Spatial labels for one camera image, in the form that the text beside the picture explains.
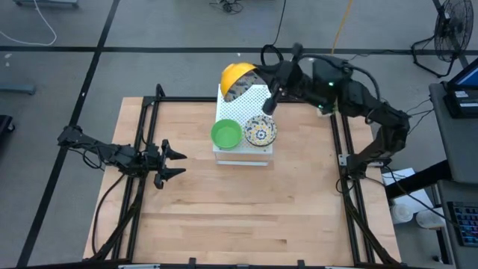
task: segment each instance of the blue and white plate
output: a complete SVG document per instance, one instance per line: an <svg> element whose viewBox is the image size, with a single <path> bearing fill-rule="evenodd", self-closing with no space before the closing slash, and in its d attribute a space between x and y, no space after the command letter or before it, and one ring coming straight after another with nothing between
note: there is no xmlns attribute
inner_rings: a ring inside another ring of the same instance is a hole
<svg viewBox="0 0 478 269"><path fill-rule="evenodd" d="M244 126L244 136L254 146L268 146L277 137L277 125L273 118L258 115L250 118Z"/></svg>

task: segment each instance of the keyboard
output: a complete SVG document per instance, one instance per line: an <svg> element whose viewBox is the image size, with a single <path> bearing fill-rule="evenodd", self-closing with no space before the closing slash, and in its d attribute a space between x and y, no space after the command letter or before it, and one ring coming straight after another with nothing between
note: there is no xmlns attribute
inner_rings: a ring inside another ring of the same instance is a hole
<svg viewBox="0 0 478 269"><path fill-rule="evenodd" d="M478 202L448 202L460 245L478 247Z"/></svg>

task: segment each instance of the pegboard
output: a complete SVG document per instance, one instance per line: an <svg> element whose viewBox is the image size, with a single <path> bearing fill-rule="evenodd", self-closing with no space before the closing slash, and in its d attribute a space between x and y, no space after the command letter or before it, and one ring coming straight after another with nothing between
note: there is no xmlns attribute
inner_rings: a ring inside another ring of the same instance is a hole
<svg viewBox="0 0 478 269"><path fill-rule="evenodd" d="M257 115L265 115L264 112L262 112L262 105L269 97L270 92L267 88L267 85L253 85L236 100L232 102L225 102L219 84L217 89L216 122L224 119L235 120L242 128L242 132L244 132L243 128L247 120ZM213 145L213 152L265 155L272 154L273 143L269 146L253 146L244 137L244 133L242 133L242 136L242 141L234 149L221 150L216 145Z"/></svg>

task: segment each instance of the yellow cable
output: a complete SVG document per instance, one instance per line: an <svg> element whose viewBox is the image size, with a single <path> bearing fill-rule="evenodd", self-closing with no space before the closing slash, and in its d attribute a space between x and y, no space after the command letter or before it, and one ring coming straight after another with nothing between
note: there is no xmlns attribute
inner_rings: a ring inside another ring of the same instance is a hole
<svg viewBox="0 0 478 269"><path fill-rule="evenodd" d="M349 0L349 4L347 5L347 10L345 10L344 17L342 18L342 21L341 21L341 25L338 27L337 34L335 34L334 45L332 46L332 51L330 52L331 55L334 54L335 47L337 46L337 42L338 42L338 36L341 35L342 28L344 27L345 21L347 20L347 17L349 16L350 7L352 7L352 2L353 0Z"/></svg>

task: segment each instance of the green bowl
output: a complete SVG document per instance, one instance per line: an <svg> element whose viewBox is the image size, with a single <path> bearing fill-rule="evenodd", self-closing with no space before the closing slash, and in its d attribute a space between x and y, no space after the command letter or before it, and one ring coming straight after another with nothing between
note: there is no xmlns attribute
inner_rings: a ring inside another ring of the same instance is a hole
<svg viewBox="0 0 478 269"><path fill-rule="evenodd" d="M221 149L233 149L242 139L242 128L234 120L220 120L212 126L211 139Z"/></svg>

